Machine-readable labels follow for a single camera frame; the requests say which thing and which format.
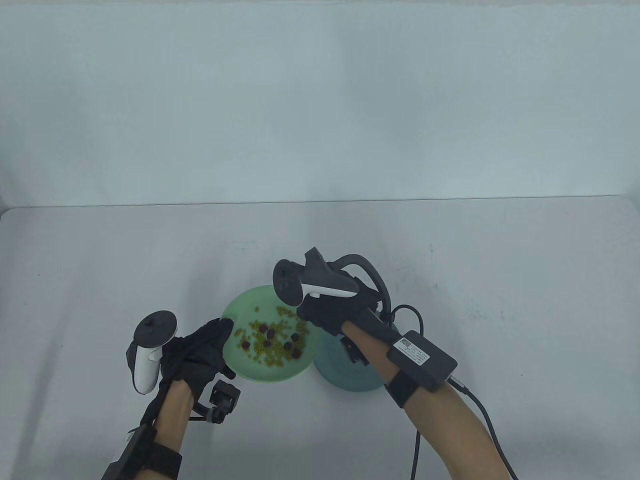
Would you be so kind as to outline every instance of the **white table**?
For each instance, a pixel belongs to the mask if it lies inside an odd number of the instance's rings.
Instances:
[[[637,475],[640,216],[601,197],[9,211],[0,478],[99,478],[150,400],[124,359],[138,321],[166,308],[189,333],[314,245],[364,255],[422,311],[522,479]],[[313,367],[235,383],[224,425],[190,425],[182,480],[408,478],[413,428],[384,390]],[[419,478],[447,478],[424,442]]]

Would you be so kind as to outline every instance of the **label sticker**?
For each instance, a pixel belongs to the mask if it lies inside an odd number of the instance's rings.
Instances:
[[[417,346],[411,343],[409,340],[402,338],[398,340],[394,347],[404,353],[408,358],[411,358],[417,365],[422,366],[424,362],[429,360],[429,355],[420,350]]]

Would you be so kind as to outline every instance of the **white vr controller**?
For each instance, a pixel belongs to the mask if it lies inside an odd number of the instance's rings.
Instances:
[[[154,312],[136,327],[133,342],[127,350],[133,388],[146,395],[155,387],[160,372],[162,348],[175,336],[178,322],[168,310]]]

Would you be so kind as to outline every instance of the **green plate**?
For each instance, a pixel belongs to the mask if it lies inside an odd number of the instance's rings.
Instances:
[[[288,380],[306,369],[319,351],[322,330],[298,319],[295,310],[280,301],[272,285],[244,292],[229,304],[222,317],[234,321],[222,354],[229,368],[247,380]],[[268,348],[264,346],[266,334],[259,328],[263,324],[276,332]],[[294,333],[300,340],[292,340]],[[250,343],[248,350],[242,348],[244,341]],[[290,350],[285,350],[286,342],[291,343]],[[299,358],[292,357],[296,349],[301,353]]]

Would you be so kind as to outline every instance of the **controller grip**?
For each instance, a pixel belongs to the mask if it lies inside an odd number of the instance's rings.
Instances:
[[[162,347],[136,349],[136,360],[133,369],[133,387],[139,394],[146,395],[156,387],[160,372]]]

